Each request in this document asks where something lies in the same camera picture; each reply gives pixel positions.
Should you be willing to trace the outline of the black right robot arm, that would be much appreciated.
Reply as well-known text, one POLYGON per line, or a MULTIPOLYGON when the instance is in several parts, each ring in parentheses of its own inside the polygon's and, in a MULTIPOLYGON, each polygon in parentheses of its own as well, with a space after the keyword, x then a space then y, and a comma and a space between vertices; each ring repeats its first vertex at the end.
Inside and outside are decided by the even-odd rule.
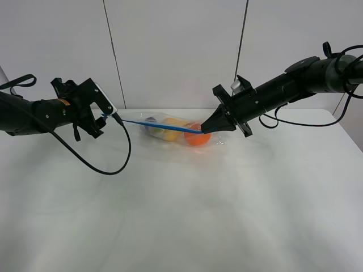
POLYGON ((240 128, 245 137, 252 135, 248 122, 287 103, 315 94, 353 91, 362 84, 362 61, 351 55, 320 59, 309 57, 285 72, 254 88, 238 76, 232 84, 233 95, 218 85, 213 88, 220 105, 201 125, 203 133, 234 131, 240 128))

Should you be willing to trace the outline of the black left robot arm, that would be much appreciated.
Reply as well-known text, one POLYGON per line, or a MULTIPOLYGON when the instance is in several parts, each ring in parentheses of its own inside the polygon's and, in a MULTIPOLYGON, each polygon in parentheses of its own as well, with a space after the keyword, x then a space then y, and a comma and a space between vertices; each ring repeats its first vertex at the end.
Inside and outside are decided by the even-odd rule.
POLYGON ((79 128, 94 138, 103 134, 105 120, 94 117, 91 105, 96 104, 107 115, 117 109, 97 83, 90 78, 81 84, 55 78, 51 85, 55 99, 28 101, 20 95, 1 92, 1 130, 11 136, 34 135, 71 124, 77 142, 81 140, 79 128))

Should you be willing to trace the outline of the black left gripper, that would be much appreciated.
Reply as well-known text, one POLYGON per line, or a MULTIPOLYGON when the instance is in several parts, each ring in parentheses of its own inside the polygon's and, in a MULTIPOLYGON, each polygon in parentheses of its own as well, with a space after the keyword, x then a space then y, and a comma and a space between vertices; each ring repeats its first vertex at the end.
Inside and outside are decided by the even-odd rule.
POLYGON ((101 115, 95 118, 92 113, 91 105, 96 104, 97 99, 96 85, 92 79, 77 85, 72 80, 63 82, 61 78, 55 78, 51 85, 58 99, 65 104, 66 120, 72 123, 76 139, 80 138, 79 128, 95 139, 103 134, 102 128, 106 126, 108 117, 101 115))

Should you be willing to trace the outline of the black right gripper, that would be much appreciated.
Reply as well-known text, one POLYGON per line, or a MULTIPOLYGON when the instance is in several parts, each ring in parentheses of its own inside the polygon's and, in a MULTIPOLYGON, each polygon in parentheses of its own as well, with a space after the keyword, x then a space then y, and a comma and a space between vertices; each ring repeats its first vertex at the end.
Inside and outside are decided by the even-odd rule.
POLYGON ((201 124, 203 133, 214 133, 218 131, 234 131, 240 128, 245 137, 252 135, 248 121, 258 112, 254 107, 257 105, 254 96, 256 90, 251 83, 241 76, 237 76, 244 90, 229 95, 226 90, 218 85, 213 88, 213 95, 220 101, 220 105, 214 113, 201 124))

